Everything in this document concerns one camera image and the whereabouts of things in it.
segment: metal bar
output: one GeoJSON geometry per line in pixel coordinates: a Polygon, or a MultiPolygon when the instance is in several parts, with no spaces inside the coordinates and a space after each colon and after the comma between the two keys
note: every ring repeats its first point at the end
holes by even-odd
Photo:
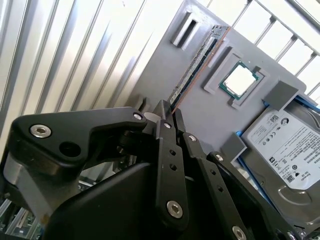
{"type": "Polygon", "coordinates": [[[269,24],[265,27],[265,29],[262,31],[262,33],[260,34],[260,36],[255,40],[254,45],[258,45],[261,40],[265,37],[265,35],[269,32],[269,30],[272,28],[272,26],[276,23],[276,19],[271,16],[270,17],[270,22],[269,24]]]}
{"type": "Polygon", "coordinates": [[[100,3],[97,7],[97,10],[95,11],[94,15],[93,15],[93,18],[91,19],[87,29],[86,29],[86,32],[84,34],[84,37],[83,37],[83,40],[82,40],[82,43],[78,49],[78,52],[76,54],[76,57],[75,57],[75,60],[74,60],[74,64],[72,65],[71,69],[70,69],[70,73],[67,77],[67,80],[66,80],[66,85],[64,87],[64,89],[62,90],[62,93],[61,93],[61,96],[59,98],[59,101],[57,102],[57,105],[55,107],[55,112],[64,112],[63,110],[61,111],[61,107],[63,106],[63,103],[65,101],[65,99],[68,97],[66,97],[68,95],[68,90],[70,88],[70,85],[72,86],[72,80],[73,80],[73,77],[75,76],[76,72],[77,72],[77,67],[79,66],[79,64],[81,64],[81,60],[82,60],[82,56],[84,54],[84,52],[86,51],[86,47],[87,47],[87,44],[89,42],[89,38],[90,38],[90,35],[92,34],[92,31],[93,31],[93,28],[94,28],[94,25],[96,24],[97,22],[97,18],[101,12],[101,8],[102,8],[102,5],[103,5],[104,1],[103,0],[100,0],[100,3]]]}
{"type": "Polygon", "coordinates": [[[303,17],[310,25],[320,34],[320,22],[318,22],[303,6],[296,0],[285,0],[291,7],[293,7],[298,14],[303,17]]]}
{"type": "Polygon", "coordinates": [[[10,225],[8,226],[7,230],[5,231],[5,234],[11,235],[21,218],[24,216],[27,210],[20,208],[19,212],[16,214],[10,225]]]}
{"type": "Polygon", "coordinates": [[[127,85],[128,80],[131,77],[133,71],[135,70],[137,64],[139,63],[139,60],[140,60],[142,54],[145,52],[145,49],[149,43],[151,36],[152,36],[152,33],[149,36],[149,38],[147,39],[146,43],[144,44],[141,52],[138,55],[134,55],[131,57],[130,61],[128,62],[127,66],[125,67],[125,69],[122,73],[122,76],[121,76],[117,86],[115,87],[115,89],[113,91],[113,94],[109,100],[109,103],[106,106],[107,108],[117,107],[116,103],[120,100],[121,95],[122,95],[121,93],[122,93],[123,89],[125,88],[125,86],[127,85]]]}
{"type": "Polygon", "coordinates": [[[317,85],[315,85],[315,86],[310,90],[310,92],[308,92],[307,95],[310,96],[310,95],[313,94],[319,87],[320,87],[320,82],[318,82],[317,85]]]}
{"type": "Polygon", "coordinates": [[[241,10],[239,16],[235,19],[235,21],[232,24],[232,27],[234,28],[237,23],[239,22],[239,20],[241,19],[241,17],[245,14],[245,12],[247,11],[247,9],[249,8],[250,4],[251,4],[252,0],[248,0],[246,5],[244,6],[244,8],[241,10]]]}
{"type": "Polygon", "coordinates": [[[24,224],[27,216],[28,216],[29,211],[26,211],[23,215],[23,217],[21,218],[21,221],[19,222],[19,224],[16,226],[17,228],[22,228],[22,225],[24,224]]]}
{"type": "Polygon", "coordinates": [[[275,57],[275,61],[279,62],[280,59],[288,52],[288,50],[293,46],[293,44],[297,41],[297,37],[293,35],[288,43],[284,46],[284,48],[279,52],[279,54],[275,57]]]}
{"type": "Polygon", "coordinates": [[[214,0],[210,0],[209,3],[207,4],[206,8],[209,8],[213,1],[214,0]]]}
{"type": "Polygon", "coordinates": [[[310,58],[308,59],[308,61],[306,61],[306,63],[296,72],[295,76],[298,77],[299,74],[306,69],[306,67],[316,58],[316,53],[313,52],[310,56],[310,58]]]}
{"type": "Polygon", "coordinates": [[[5,213],[5,211],[8,209],[9,205],[11,204],[11,201],[9,199],[6,199],[2,205],[0,206],[0,218],[5,213]]]}
{"type": "Polygon", "coordinates": [[[7,27],[8,27],[11,6],[12,6],[12,1],[10,1],[10,0],[1,1],[1,3],[0,3],[0,12],[1,12],[1,17],[0,17],[0,56],[2,53],[4,39],[5,39],[7,27]]]}
{"type": "MultiPolygon", "coordinates": [[[[113,58],[113,61],[112,61],[111,65],[110,65],[110,68],[109,68],[107,74],[105,75],[106,77],[105,77],[105,79],[104,79],[104,82],[103,82],[103,84],[101,85],[101,87],[99,88],[99,91],[98,91],[98,93],[97,93],[97,95],[96,95],[93,103],[91,104],[90,109],[95,109],[95,108],[97,107],[97,104],[98,104],[98,102],[99,102],[99,99],[100,99],[101,95],[104,93],[104,88],[105,88],[106,85],[108,84],[109,79],[110,79],[110,77],[111,77],[114,69],[116,68],[116,65],[117,65],[117,63],[118,63],[118,61],[119,61],[119,59],[120,59],[120,57],[121,57],[121,55],[122,55],[122,53],[123,53],[123,51],[124,51],[124,49],[125,49],[125,46],[126,46],[128,40],[129,40],[130,36],[131,36],[131,33],[133,32],[133,30],[134,30],[134,28],[135,28],[135,26],[136,26],[136,24],[137,24],[137,21],[138,21],[140,15],[141,15],[141,13],[142,13],[145,5],[146,5],[146,2],[147,2],[146,0],[144,0],[144,1],[142,2],[142,4],[141,4],[141,6],[140,6],[140,8],[139,8],[139,10],[138,10],[135,18],[133,19],[133,21],[132,21],[132,23],[131,23],[128,31],[126,32],[125,37],[124,37],[124,39],[122,40],[121,45],[119,46],[119,49],[118,49],[118,51],[116,52],[116,55],[115,55],[114,58],[113,58]]],[[[111,93],[109,92],[108,94],[110,95],[110,98],[111,98],[111,96],[112,96],[112,94],[113,94],[113,90],[112,90],[111,93]]],[[[109,103],[109,100],[110,100],[110,99],[108,99],[108,100],[105,101],[105,99],[104,99],[104,101],[106,102],[106,105],[109,103]]]]}
{"type": "Polygon", "coordinates": [[[93,186],[92,184],[87,183],[87,182],[85,182],[85,181],[80,181],[80,180],[79,180],[79,183],[82,184],[82,185],[88,186],[88,187],[92,187],[92,186],[93,186]]]}
{"type": "Polygon", "coordinates": [[[105,163],[103,169],[101,170],[101,172],[99,173],[98,177],[97,177],[96,180],[95,180],[96,183],[99,183],[99,182],[101,182],[101,181],[104,179],[106,173],[107,173],[108,170],[112,167],[112,165],[113,165],[112,162],[106,162],[106,163],[105,163]]]}
{"type": "Polygon", "coordinates": [[[317,55],[320,56],[320,52],[316,50],[314,47],[312,47],[310,44],[308,44],[301,36],[299,36],[295,31],[293,31],[287,24],[285,24],[283,21],[281,21],[276,15],[274,15],[266,6],[264,6],[259,0],[255,0],[264,10],[266,10],[271,16],[273,16],[279,23],[281,23],[286,29],[288,29],[292,34],[295,35],[295,37],[301,42],[304,43],[307,47],[309,47],[312,51],[314,51],[317,55]]]}
{"type": "Polygon", "coordinates": [[[31,227],[29,228],[28,233],[25,236],[26,239],[32,239],[32,236],[35,234],[35,231],[37,230],[38,225],[39,225],[39,221],[37,219],[34,219],[31,227]]]}

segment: bolt head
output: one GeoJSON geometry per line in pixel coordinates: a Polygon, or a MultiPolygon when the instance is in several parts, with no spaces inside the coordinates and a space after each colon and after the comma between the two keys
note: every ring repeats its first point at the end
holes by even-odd
{"type": "Polygon", "coordinates": [[[165,127],[168,128],[168,129],[171,128],[171,125],[170,125],[169,123],[167,123],[167,122],[165,122],[164,125],[165,125],[165,127]]]}
{"type": "Polygon", "coordinates": [[[133,116],[138,120],[142,119],[142,116],[140,116],[140,114],[138,114],[138,113],[134,113],[133,116]]]}
{"type": "Polygon", "coordinates": [[[219,154],[216,154],[215,157],[220,161],[223,162],[224,158],[222,156],[220,156],[219,154]]]}
{"type": "Polygon", "coordinates": [[[197,139],[196,139],[196,137],[195,137],[195,136],[189,135],[189,138],[191,139],[191,141],[192,141],[192,142],[197,141],[197,139]]]}
{"type": "Polygon", "coordinates": [[[287,234],[291,240],[297,240],[295,235],[293,235],[291,232],[288,231],[287,234]]]}
{"type": "Polygon", "coordinates": [[[244,233],[244,231],[240,227],[233,226],[232,232],[237,240],[247,240],[246,234],[244,233]]]}
{"type": "Polygon", "coordinates": [[[36,138],[44,139],[51,135],[51,129],[42,124],[36,124],[30,127],[30,133],[36,138]]]}
{"type": "Polygon", "coordinates": [[[183,216],[182,207],[176,201],[168,201],[166,204],[166,209],[168,210],[169,214],[176,219],[180,219],[183,216]]]}

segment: gray plastic housing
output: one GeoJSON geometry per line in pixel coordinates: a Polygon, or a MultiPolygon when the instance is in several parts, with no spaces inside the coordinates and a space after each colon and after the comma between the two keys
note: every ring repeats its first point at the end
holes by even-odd
{"type": "MultiPolygon", "coordinates": [[[[227,24],[196,0],[185,0],[141,74],[127,104],[129,105],[139,94],[150,99],[150,109],[154,109],[160,100],[168,100],[199,50],[205,36],[214,25],[227,24]],[[172,41],[177,31],[181,29],[184,20],[188,18],[186,16],[191,16],[191,14],[197,20],[197,29],[192,32],[190,41],[182,49],[172,41]]],[[[203,141],[201,145],[205,151],[222,151],[231,161],[243,151],[242,156],[250,152],[249,149],[245,150],[247,146],[235,133],[245,132],[264,112],[266,109],[264,100],[271,106],[281,109],[285,108],[297,95],[305,99],[308,97],[304,94],[306,85],[303,82],[240,33],[231,29],[226,38],[228,46],[219,56],[215,57],[209,67],[203,70],[179,108],[183,114],[187,132],[203,141]],[[238,54],[239,59],[261,77],[260,81],[247,91],[248,94],[239,100],[219,88],[220,81],[213,77],[220,74],[222,63],[230,53],[238,54]],[[289,86],[288,89],[290,89],[283,99],[277,93],[282,86],[289,86]]],[[[262,160],[258,158],[256,164],[260,162],[263,164],[262,160]]],[[[292,204],[287,206],[293,213],[292,216],[285,215],[287,219],[296,218],[294,210],[296,206],[292,204]]]]}

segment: hard drive label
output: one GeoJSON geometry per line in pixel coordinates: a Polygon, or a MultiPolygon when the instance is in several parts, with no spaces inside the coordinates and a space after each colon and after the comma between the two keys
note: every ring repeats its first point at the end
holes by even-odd
{"type": "Polygon", "coordinates": [[[285,110],[268,112],[247,140],[290,188],[307,190],[320,179],[320,134],[285,110]]]}

